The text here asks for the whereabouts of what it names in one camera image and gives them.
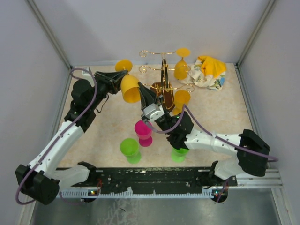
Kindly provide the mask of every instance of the patterned cloth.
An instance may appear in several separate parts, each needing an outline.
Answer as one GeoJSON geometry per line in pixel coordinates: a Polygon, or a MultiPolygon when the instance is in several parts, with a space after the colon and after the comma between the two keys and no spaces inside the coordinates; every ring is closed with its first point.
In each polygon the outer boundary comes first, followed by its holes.
{"type": "Polygon", "coordinates": [[[225,82],[225,75],[225,63],[208,56],[200,56],[191,66],[187,77],[179,82],[182,84],[194,83],[200,88],[221,90],[225,82]]]}

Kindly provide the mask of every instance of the beige table surface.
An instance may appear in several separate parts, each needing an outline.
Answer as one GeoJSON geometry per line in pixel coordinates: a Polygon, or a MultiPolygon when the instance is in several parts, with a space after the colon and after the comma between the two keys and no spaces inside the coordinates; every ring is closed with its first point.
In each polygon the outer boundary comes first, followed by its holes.
{"type": "MultiPolygon", "coordinates": [[[[140,82],[153,84],[160,81],[160,71],[148,70],[142,74],[134,65],[131,75],[140,82]]],[[[149,65],[160,68],[161,65],[149,65]]],[[[195,87],[191,93],[189,108],[198,121],[209,131],[222,134],[240,134],[243,129],[252,129],[245,102],[240,90],[239,81],[234,65],[228,63],[226,79],[221,91],[213,91],[195,87]]],[[[92,66],[92,72],[114,72],[114,66],[92,66]]],[[[174,78],[173,71],[169,71],[173,87],[181,84],[174,78]]],[[[76,80],[73,79],[66,100],[63,117],[67,114],[71,98],[71,91],[76,80]]],[[[68,151],[59,167],[72,167],[78,162],[85,161],[96,167],[153,167],[153,166],[210,166],[215,160],[228,158],[227,155],[217,154],[207,150],[190,150],[182,163],[171,160],[172,147],[166,135],[154,133],[150,147],[140,146],[141,161],[132,165],[120,152],[123,139],[132,137],[138,140],[134,131],[135,123],[141,119],[141,104],[126,103],[121,92],[110,95],[100,114],[97,114],[90,128],[68,151]]]]}

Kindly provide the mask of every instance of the robotic arm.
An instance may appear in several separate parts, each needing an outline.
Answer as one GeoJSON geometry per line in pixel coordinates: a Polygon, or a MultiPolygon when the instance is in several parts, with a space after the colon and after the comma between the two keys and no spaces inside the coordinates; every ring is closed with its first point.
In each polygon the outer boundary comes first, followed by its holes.
{"type": "MultiPolygon", "coordinates": [[[[15,173],[22,193],[47,205],[60,191],[79,182],[95,180],[96,167],[86,162],[80,162],[67,170],[56,170],[56,168],[71,146],[93,122],[96,117],[94,110],[99,103],[108,93],[116,94],[120,90],[121,80],[127,73],[127,70],[114,73],[96,72],[94,74],[97,83],[96,98],[80,119],[77,117],[90,104],[95,87],[85,79],[78,80],[73,85],[71,93],[73,101],[60,130],[34,160],[27,166],[19,165],[16,169],[15,173]],[[62,135],[62,131],[67,127],[69,129],[62,135]]],[[[225,180],[245,172],[254,176],[264,176],[267,158],[241,151],[203,131],[196,130],[187,112],[182,112],[180,116],[171,116],[162,104],[162,96],[157,97],[141,83],[139,87],[142,120],[149,126],[149,121],[156,122],[162,130],[157,132],[168,135],[167,140],[174,148],[206,149],[231,156],[229,159],[213,163],[208,177],[212,184],[215,179],[225,180]]],[[[251,130],[244,130],[240,135],[217,136],[237,146],[247,147],[266,155],[269,153],[268,145],[251,130]]]]}

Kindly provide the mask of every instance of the pink cup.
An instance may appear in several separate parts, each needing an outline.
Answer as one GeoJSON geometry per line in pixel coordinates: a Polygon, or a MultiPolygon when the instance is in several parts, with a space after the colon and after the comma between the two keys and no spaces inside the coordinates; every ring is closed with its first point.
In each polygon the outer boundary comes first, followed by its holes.
{"type": "Polygon", "coordinates": [[[135,124],[135,132],[141,146],[149,147],[152,144],[152,130],[144,123],[144,121],[137,121],[135,124]]]}

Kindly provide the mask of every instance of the wall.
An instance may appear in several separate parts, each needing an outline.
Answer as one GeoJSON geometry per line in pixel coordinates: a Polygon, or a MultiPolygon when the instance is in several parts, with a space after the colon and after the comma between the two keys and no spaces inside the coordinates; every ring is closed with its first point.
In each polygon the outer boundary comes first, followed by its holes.
{"type": "MultiPolygon", "coordinates": [[[[268,0],[35,0],[71,64],[160,62],[138,53],[192,50],[237,62],[268,0]]],[[[169,63],[178,56],[169,57],[169,63]]]]}
{"type": "MultiPolygon", "coordinates": [[[[278,1],[242,65],[260,129],[294,210],[300,208],[300,1],[278,1]]],[[[296,217],[300,223],[300,214],[296,217]]]]}
{"type": "Polygon", "coordinates": [[[0,224],[8,225],[21,211],[15,169],[49,140],[68,71],[25,1],[2,2],[0,29],[0,224]]]}

